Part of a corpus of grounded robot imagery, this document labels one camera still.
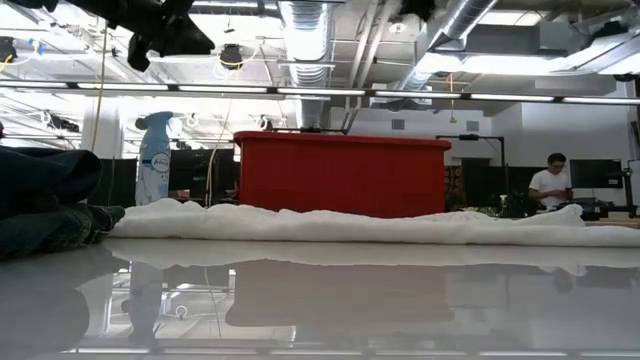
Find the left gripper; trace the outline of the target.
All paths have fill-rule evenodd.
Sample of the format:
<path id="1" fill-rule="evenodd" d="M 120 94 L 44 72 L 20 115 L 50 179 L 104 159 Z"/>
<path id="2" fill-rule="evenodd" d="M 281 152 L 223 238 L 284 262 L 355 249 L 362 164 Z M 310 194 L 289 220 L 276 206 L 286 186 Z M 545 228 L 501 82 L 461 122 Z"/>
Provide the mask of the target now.
<path id="1" fill-rule="evenodd" d="M 215 43 L 187 15 L 193 0 L 114 0 L 107 16 L 110 25 L 128 30 L 155 30 L 152 41 L 134 33 L 128 45 L 127 61 L 140 72 L 150 65 L 149 48 L 161 56 L 209 55 Z"/>

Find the dark denim jeans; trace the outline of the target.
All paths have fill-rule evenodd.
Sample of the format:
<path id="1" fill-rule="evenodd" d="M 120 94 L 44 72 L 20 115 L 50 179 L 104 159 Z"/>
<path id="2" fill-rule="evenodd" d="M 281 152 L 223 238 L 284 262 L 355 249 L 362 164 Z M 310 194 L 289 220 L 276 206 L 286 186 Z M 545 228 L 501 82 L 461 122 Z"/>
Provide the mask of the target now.
<path id="1" fill-rule="evenodd" d="M 125 215 L 86 202 L 101 176 L 88 150 L 0 145 L 0 261 L 101 243 Z"/>

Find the white lace garment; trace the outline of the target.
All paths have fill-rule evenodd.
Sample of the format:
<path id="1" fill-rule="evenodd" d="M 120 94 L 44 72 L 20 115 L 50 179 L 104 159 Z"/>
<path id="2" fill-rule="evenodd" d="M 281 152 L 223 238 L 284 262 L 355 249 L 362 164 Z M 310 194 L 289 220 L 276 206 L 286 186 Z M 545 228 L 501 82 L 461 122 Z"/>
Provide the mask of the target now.
<path id="1" fill-rule="evenodd" d="M 527 245 L 640 248 L 640 230 L 588 226 L 582 208 L 524 219 L 479 212 L 377 218 L 328 210 L 271 211 L 248 205 L 203 208 L 161 199 L 126 209 L 111 234 L 117 238 L 182 238 L 223 241 L 381 242 L 446 245 Z"/>

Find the red plastic laundry bin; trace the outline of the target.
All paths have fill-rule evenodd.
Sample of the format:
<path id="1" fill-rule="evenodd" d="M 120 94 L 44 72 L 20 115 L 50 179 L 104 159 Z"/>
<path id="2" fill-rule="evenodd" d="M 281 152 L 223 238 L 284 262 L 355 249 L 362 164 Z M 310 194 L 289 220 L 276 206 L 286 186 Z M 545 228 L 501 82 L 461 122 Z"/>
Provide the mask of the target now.
<path id="1" fill-rule="evenodd" d="M 445 209 L 445 140 L 250 131 L 234 140 L 244 205 L 380 218 Z"/>

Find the black ceiling device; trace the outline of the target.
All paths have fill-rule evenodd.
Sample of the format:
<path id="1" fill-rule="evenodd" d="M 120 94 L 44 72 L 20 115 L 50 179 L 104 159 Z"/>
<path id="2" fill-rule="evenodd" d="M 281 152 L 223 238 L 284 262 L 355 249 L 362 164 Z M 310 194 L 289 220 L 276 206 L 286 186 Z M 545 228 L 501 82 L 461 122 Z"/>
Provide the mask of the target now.
<path id="1" fill-rule="evenodd" d="M 14 38 L 0 36 L 0 64 L 12 63 L 17 59 L 17 51 L 14 46 Z"/>
<path id="2" fill-rule="evenodd" d="M 243 66 L 241 46 L 225 44 L 219 54 L 220 64 L 227 70 L 239 70 Z"/>

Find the light blue air freshener bottle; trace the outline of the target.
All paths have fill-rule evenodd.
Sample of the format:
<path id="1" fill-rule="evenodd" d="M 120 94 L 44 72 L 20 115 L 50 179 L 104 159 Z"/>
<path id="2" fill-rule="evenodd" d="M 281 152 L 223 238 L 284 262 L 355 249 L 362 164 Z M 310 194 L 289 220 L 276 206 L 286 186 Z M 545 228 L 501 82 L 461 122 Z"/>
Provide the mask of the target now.
<path id="1" fill-rule="evenodd" d="M 136 121 L 145 131 L 139 147 L 135 201 L 148 205 L 166 198 L 169 192 L 170 139 L 167 133 L 170 111 L 156 112 Z"/>

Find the black partition panel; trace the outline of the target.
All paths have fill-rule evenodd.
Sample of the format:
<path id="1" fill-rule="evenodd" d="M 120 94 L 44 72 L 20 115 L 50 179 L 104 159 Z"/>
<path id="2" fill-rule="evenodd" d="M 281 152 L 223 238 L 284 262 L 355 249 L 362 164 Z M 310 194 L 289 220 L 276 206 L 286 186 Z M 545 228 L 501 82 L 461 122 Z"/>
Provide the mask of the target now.
<path id="1" fill-rule="evenodd" d="M 98 186 L 88 198 L 88 203 L 101 206 L 135 205 L 137 180 L 136 159 L 102 159 L 102 173 Z"/>

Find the black pole stand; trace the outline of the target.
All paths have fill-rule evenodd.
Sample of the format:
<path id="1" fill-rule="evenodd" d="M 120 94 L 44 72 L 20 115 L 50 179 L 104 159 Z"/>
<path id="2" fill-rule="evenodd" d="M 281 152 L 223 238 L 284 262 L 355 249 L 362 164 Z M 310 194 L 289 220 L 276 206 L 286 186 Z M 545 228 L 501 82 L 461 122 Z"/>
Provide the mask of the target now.
<path id="1" fill-rule="evenodd" d="M 481 136 L 477 134 L 437 135 L 437 139 L 460 142 L 499 143 L 499 165 L 492 166 L 488 158 L 461 158 L 458 165 L 464 169 L 467 206 L 464 208 L 501 207 L 501 195 L 509 193 L 508 164 L 505 155 L 505 139 L 502 136 Z"/>

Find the brown patterned panel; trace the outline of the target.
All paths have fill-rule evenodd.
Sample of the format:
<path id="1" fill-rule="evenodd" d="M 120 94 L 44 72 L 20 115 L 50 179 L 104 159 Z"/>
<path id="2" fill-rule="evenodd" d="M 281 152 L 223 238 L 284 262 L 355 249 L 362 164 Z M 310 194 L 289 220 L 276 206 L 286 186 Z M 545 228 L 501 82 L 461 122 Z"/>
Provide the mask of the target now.
<path id="1" fill-rule="evenodd" d="M 458 211 L 467 206 L 464 169 L 446 166 L 444 170 L 445 210 Z"/>

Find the person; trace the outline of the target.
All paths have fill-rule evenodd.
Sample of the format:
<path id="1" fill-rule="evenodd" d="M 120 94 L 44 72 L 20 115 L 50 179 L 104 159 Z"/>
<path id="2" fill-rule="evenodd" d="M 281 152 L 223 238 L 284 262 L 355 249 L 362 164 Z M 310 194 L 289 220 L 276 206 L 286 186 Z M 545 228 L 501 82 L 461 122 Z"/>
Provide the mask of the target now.
<path id="1" fill-rule="evenodd" d="M 535 173 L 528 187 L 528 198 L 546 210 L 555 210 L 573 199 L 569 176 L 564 172 L 566 156 L 552 153 L 547 158 L 547 168 Z"/>

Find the black computer monitor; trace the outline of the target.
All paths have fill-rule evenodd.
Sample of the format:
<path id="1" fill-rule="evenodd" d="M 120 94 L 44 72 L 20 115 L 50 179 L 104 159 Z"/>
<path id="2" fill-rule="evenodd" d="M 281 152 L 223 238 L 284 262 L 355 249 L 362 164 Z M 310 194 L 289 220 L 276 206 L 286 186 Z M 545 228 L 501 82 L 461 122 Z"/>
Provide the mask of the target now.
<path id="1" fill-rule="evenodd" d="M 577 189 L 622 188 L 620 160 L 580 160 L 569 162 L 571 185 Z"/>

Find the black desk equipment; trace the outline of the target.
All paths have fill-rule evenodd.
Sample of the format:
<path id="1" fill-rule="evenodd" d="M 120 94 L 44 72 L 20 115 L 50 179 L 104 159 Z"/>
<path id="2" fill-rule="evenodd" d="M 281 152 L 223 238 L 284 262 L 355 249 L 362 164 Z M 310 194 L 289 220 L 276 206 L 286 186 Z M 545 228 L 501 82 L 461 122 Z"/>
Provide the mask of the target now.
<path id="1" fill-rule="evenodd" d="M 584 221 L 599 221 L 608 217 L 609 212 L 605 208 L 606 202 L 600 201 L 596 198 L 576 198 L 561 203 L 557 209 L 563 209 L 567 206 L 579 206 L 582 208 L 580 215 Z"/>

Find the ribbed silver ceiling duct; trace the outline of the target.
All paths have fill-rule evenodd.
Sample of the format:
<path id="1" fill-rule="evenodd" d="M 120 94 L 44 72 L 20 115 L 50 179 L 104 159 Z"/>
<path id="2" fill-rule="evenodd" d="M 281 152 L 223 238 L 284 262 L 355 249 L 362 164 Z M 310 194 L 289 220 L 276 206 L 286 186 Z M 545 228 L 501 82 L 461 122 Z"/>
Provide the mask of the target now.
<path id="1" fill-rule="evenodd" d="M 291 83 L 294 87 L 324 88 L 330 70 L 330 35 L 334 6 L 315 1 L 279 1 Z"/>

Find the ceiling light rail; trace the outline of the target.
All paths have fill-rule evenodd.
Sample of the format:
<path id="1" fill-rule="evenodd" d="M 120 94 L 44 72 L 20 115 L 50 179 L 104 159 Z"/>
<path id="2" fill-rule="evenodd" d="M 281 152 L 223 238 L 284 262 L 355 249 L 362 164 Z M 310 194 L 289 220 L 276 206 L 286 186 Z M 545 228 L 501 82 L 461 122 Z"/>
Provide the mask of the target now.
<path id="1" fill-rule="evenodd" d="M 523 102 L 551 103 L 566 105 L 607 105 L 640 106 L 639 98 L 490 94 L 433 91 L 343 89 L 343 88 L 300 88 L 275 86 L 225 86 L 225 85 L 185 85 L 146 83 L 102 83 L 102 82 L 59 82 L 32 80 L 0 80 L 0 89 L 21 92 L 51 92 L 85 95 L 116 96 L 164 96 L 164 97 L 237 97 L 275 98 L 299 97 L 303 100 L 326 100 L 333 97 L 385 98 L 385 99 L 428 99 L 453 101 Z"/>

